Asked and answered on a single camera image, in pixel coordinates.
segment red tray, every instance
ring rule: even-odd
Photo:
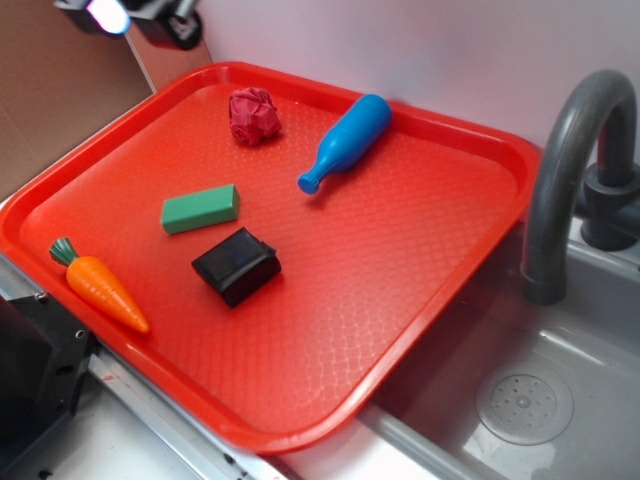
[[[237,88],[266,88],[283,129],[229,131]],[[350,419],[517,221],[539,152],[512,135],[390,102],[393,122],[310,197],[297,177],[360,95],[241,63],[197,70],[22,189],[0,249],[120,357],[220,436],[259,453]],[[165,199],[235,183],[238,220],[173,236]],[[282,273],[230,309],[191,261],[246,227]],[[68,236],[146,313],[137,334],[68,289],[48,248]]]

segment red crumpled paper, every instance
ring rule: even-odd
[[[229,98],[231,134],[249,145],[257,145],[282,128],[276,110],[266,90],[255,87],[236,90]]]

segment black object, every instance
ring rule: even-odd
[[[154,45],[165,48],[191,50],[202,39],[202,19],[195,11],[197,0],[120,0],[127,15]],[[105,32],[87,10],[89,0],[54,0],[85,33]]]
[[[73,418],[92,344],[54,298],[0,297],[0,478]]]
[[[223,240],[192,265],[230,307],[238,305],[282,269],[276,251],[246,228]]]

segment sink basin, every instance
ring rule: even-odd
[[[522,233],[380,387],[382,413],[365,417],[447,478],[637,478],[638,266],[569,242],[567,297],[537,307],[522,295]]]

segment toy carrot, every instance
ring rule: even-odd
[[[68,238],[56,240],[49,254],[67,267],[67,283],[87,303],[134,330],[149,331],[149,323],[135,301],[102,260],[78,256]]]

